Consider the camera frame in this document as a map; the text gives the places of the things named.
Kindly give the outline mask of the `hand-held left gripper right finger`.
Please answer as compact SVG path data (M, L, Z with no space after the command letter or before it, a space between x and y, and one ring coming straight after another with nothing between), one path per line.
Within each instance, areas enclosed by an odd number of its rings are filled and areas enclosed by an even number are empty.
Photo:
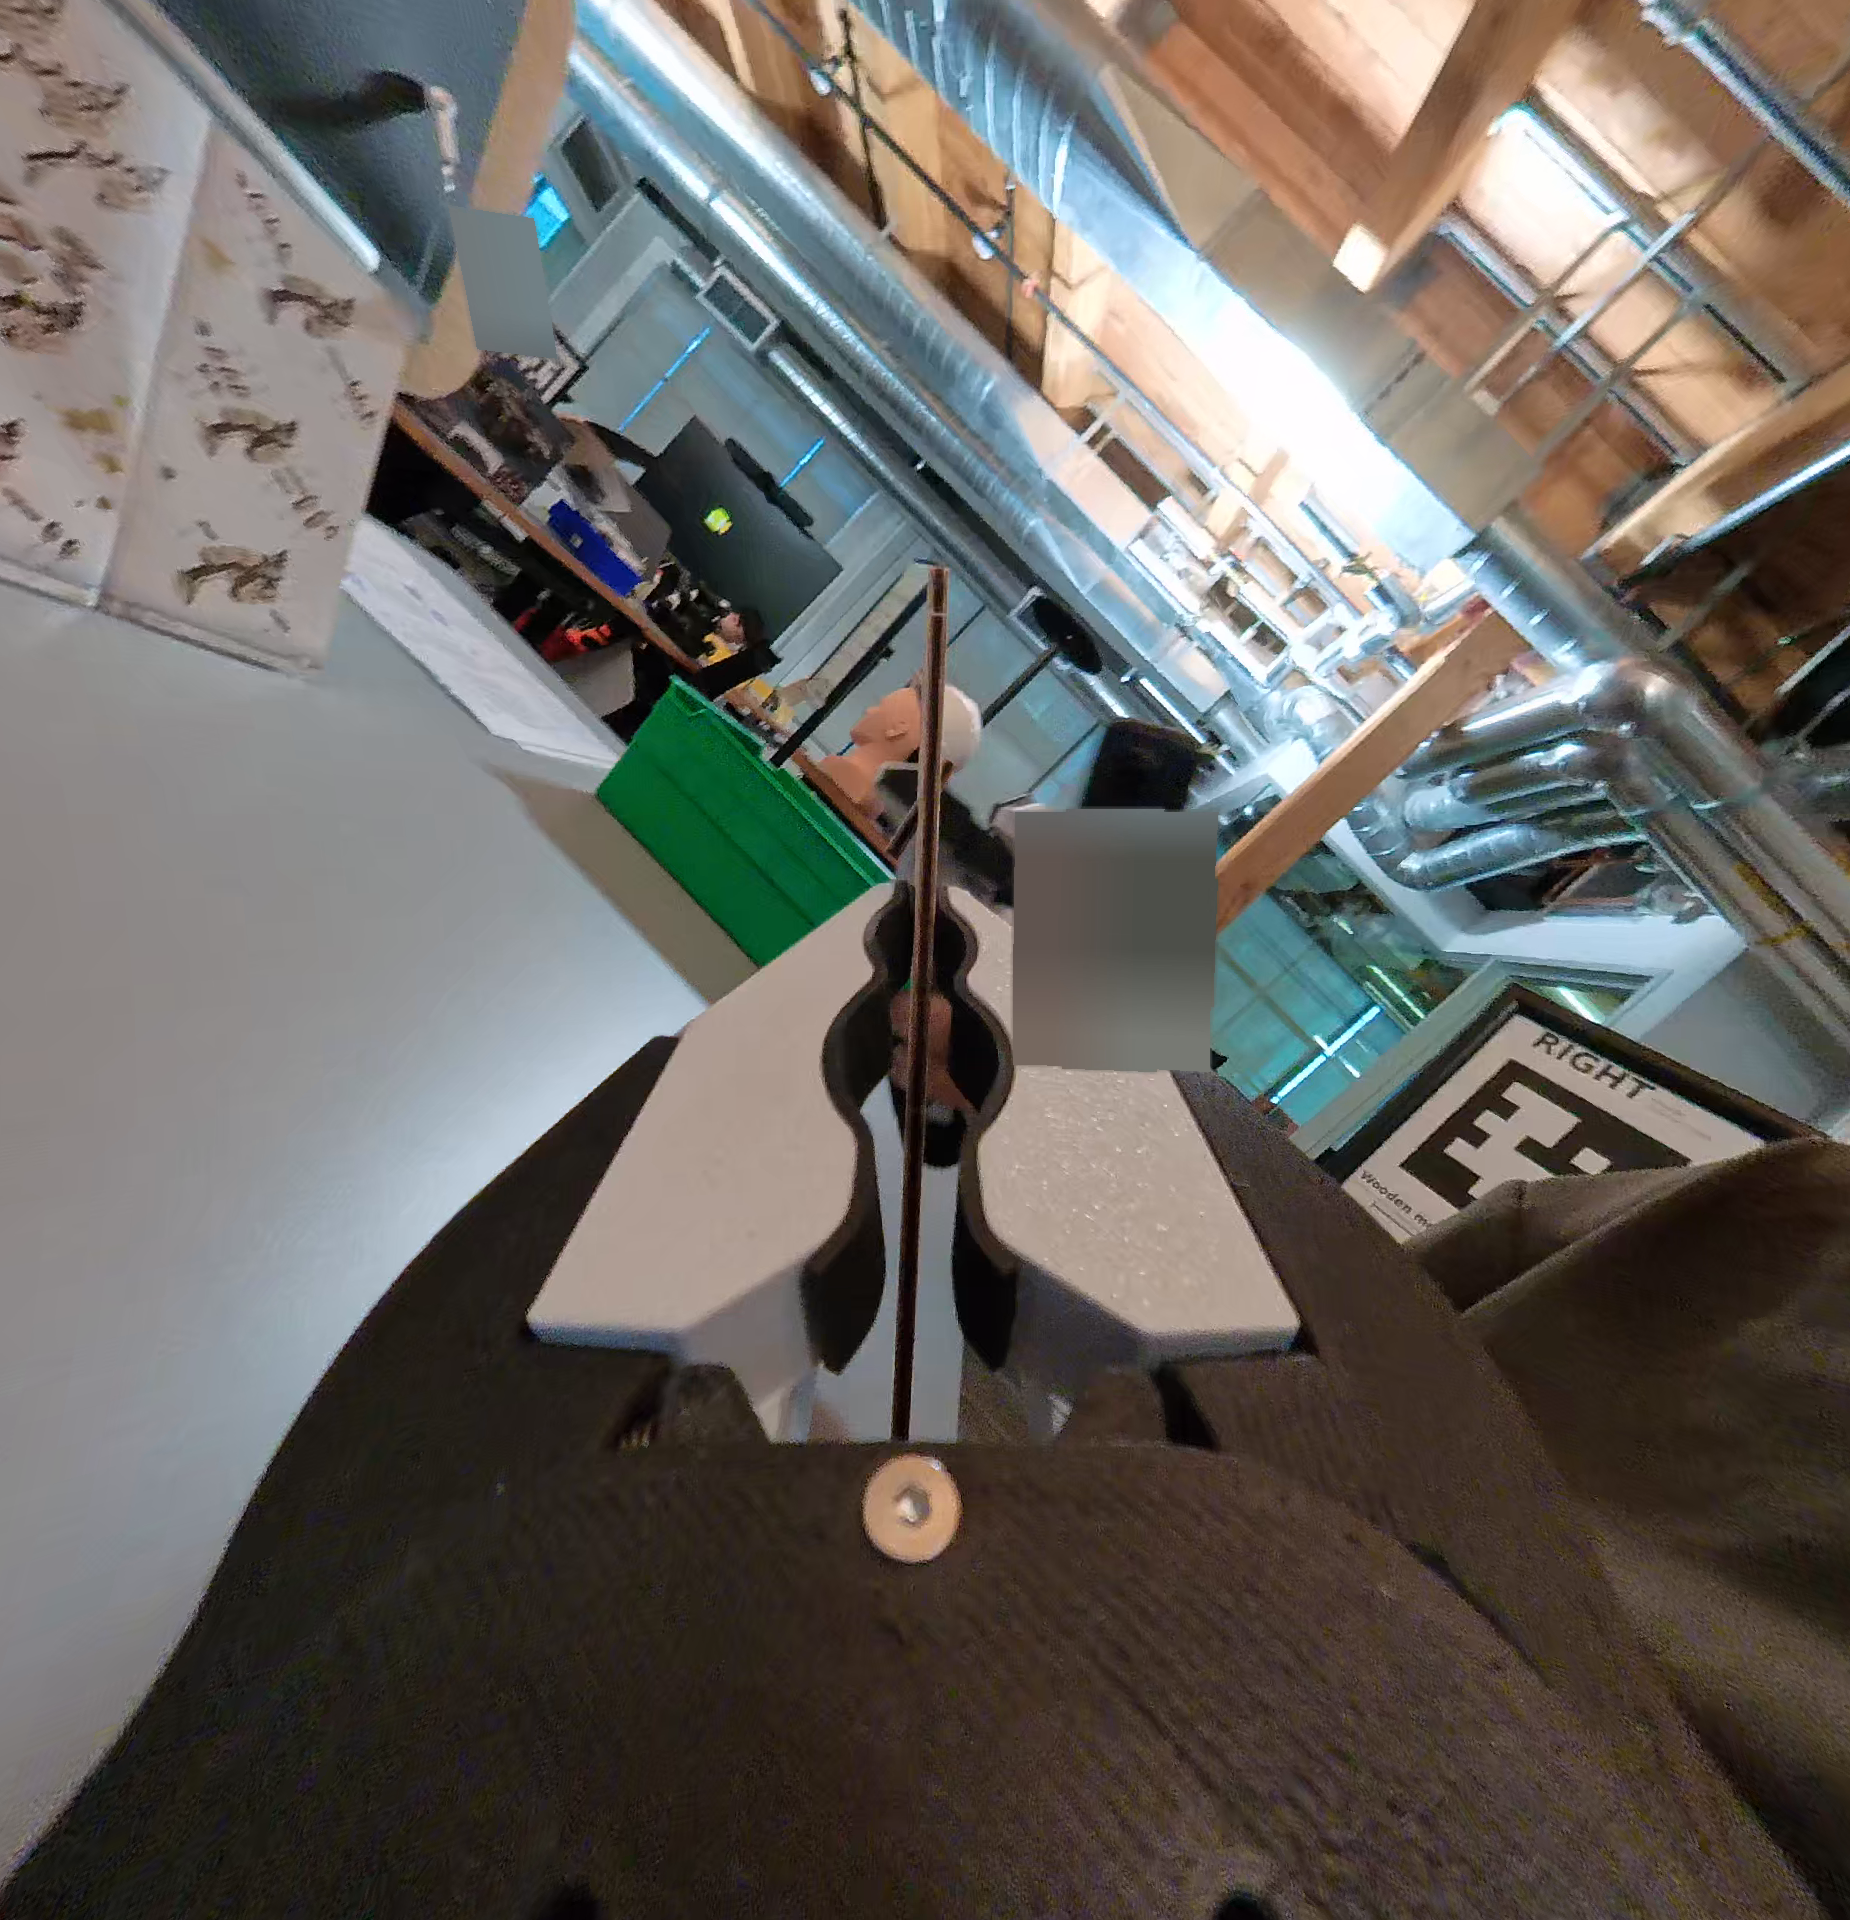
M1009 1064L1009 928L975 899L939 908L929 1067L923 1429L959 1429L978 1357L953 1299L959 1160L975 1147L978 1309L1009 1327L1007 1383L1076 1403L1104 1369L1287 1352L1298 1309L1160 1069Z

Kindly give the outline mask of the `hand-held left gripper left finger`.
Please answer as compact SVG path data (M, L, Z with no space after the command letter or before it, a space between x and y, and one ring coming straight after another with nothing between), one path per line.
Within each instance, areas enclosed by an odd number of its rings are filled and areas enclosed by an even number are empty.
M722 1363L766 1437L889 1437L889 1018L873 1013L869 1084L848 1117L821 1072L832 1021L873 981L864 944L889 892L869 889L680 1028L528 1305L536 1339ZM802 1275L845 1225L858 1171L873 1321L832 1369L807 1330Z

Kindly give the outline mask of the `wooden cut-out sheet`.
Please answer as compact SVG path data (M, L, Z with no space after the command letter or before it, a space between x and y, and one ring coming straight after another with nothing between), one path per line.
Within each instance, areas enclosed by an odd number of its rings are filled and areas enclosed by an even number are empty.
M899 1226L894 1279L894 1361L889 1361L889 1441L912 1441L912 1363L917 1330L921 1271L921 1171L929 1164L929 1084L930 1084L930 996L939 989L939 815L946 745L946 656L947 656L947 569L929 569L929 632L921 645L914 753L914 833L912 833L912 960L905 976L899 1048Z

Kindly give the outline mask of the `green plastic bin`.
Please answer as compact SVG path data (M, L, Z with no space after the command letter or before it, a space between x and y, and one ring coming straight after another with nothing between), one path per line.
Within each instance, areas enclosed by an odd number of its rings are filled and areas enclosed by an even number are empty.
M652 707L594 801L752 968L889 883L794 771L685 681Z

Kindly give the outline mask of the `framed marker sign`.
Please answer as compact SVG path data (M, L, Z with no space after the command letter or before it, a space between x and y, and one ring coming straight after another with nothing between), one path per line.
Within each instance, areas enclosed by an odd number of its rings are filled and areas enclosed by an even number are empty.
M1334 1124L1315 1162L1395 1241L1408 1241L1499 1187L1708 1164L1814 1133L1506 983L1421 1052L1370 1115Z

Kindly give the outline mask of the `wooden table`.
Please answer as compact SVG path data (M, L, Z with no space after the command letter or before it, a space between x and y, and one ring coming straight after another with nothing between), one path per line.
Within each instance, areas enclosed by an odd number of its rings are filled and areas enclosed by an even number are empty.
M412 405L397 394L391 405L391 421L412 447L417 447L443 473L467 485L478 512L485 512L515 540L531 540L558 573L573 576L591 600L620 613L652 647L668 656L685 676L700 676L700 658L671 640L663 626L652 621L641 600L612 588L594 569L590 569L545 520L531 517L518 500L509 500L477 463L469 463L456 443L443 440Z

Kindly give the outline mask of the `printed paper sheet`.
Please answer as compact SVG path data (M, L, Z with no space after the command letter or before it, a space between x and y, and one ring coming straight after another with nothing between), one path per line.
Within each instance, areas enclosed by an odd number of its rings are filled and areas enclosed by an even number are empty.
M483 732L536 756L582 763L594 780L622 745L582 708L548 666L528 658L472 587L375 517L352 531L342 592Z

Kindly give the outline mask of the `silver pipe bundle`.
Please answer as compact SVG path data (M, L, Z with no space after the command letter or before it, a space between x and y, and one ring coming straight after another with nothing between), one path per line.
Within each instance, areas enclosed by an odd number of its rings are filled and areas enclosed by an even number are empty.
M1414 892L1645 843L1750 947L1850 976L1850 843L1798 763L1669 669L1611 658L1434 732L1349 821Z

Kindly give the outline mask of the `black floor lamp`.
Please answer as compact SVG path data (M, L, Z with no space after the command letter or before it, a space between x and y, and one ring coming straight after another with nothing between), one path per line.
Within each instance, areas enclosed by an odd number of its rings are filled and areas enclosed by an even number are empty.
M1060 600L1042 588L1030 588L1007 621L1034 640L1034 656L986 707L978 707L978 730L999 721L1019 691L1026 691L1056 666L1066 666L1083 677L1096 677L1105 666L1094 632Z

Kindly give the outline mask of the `person's brown top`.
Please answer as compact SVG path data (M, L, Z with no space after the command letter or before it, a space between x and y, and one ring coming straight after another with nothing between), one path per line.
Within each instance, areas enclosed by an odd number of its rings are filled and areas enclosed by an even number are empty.
M1412 1250L1680 1715L1850 1915L1850 1145L1494 1187Z

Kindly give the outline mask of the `black monitor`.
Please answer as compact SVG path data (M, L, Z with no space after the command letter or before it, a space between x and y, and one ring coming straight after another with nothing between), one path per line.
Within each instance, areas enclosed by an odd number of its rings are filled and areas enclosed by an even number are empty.
M722 604L752 611L769 645L841 573L802 507L703 417L687 417L633 485L663 520L671 559Z

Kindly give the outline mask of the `assembly instruction booklet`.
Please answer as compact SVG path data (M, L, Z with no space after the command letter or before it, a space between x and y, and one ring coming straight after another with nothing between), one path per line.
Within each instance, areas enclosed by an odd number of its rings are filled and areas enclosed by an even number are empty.
M330 658L412 320L145 3L0 3L0 584Z

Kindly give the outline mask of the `dark grey panel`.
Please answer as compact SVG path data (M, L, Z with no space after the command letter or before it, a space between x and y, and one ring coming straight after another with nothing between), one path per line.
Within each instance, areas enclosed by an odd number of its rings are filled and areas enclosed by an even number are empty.
M456 103L472 188L528 3L161 3L170 28L364 228L415 293L456 260L425 90Z

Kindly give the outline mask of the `wooden post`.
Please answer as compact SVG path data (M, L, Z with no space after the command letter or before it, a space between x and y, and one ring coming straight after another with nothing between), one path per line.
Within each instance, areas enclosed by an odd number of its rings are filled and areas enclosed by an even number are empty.
M1482 597L1443 623L1434 640L1438 651L1217 859L1218 931L1529 651Z

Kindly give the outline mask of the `silver ventilation duct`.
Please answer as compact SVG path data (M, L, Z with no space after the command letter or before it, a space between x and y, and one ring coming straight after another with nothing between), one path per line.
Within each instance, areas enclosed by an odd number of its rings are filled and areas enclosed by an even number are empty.
M1302 547L845 81L864 139L1042 313L1034 372L1003 313L994 343L661 3L578 3L567 74L685 226L1122 663L1202 663L1192 684L1227 684L1234 707L1243 681L1287 676L1344 696L1358 663L1414 676L1489 621L1468 592L1428 611L1384 569L1349 588L1349 565Z

